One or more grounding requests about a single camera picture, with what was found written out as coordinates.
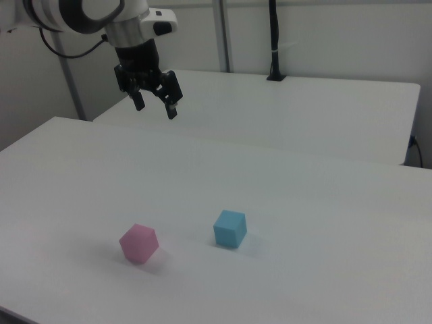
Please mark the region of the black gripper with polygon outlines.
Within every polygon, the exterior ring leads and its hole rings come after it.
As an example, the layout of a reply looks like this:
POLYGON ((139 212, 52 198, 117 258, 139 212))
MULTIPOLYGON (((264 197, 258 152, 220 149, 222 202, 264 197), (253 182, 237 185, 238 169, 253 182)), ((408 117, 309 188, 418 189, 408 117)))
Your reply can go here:
POLYGON ((133 100, 136 110, 145 108, 140 89, 153 90, 153 94, 164 103, 168 118, 174 119, 183 93, 175 72, 162 73, 159 69, 155 40, 135 47, 116 47, 115 52, 119 59, 119 64, 114 67, 119 89, 133 100))

